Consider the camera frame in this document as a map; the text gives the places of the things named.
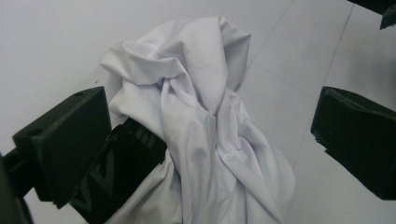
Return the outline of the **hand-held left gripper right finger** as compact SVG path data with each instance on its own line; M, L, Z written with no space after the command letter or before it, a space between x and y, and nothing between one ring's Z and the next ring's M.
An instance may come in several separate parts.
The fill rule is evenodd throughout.
M396 201L396 112L323 87L310 132L325 152L382 200Z

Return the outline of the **white shirt with black print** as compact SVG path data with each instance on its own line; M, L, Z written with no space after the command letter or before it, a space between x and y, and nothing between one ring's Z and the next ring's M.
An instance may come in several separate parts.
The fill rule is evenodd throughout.
M284 224L293 171L237 94L249 42L208 17L104 53L123 123L72 199L89 224Z

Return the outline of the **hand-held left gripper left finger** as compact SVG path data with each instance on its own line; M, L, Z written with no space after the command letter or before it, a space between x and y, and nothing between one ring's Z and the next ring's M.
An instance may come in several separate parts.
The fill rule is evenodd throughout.
M111 133L106 92L72 94L13 135L11 179L19 195L35 189L61 208L78 190Z

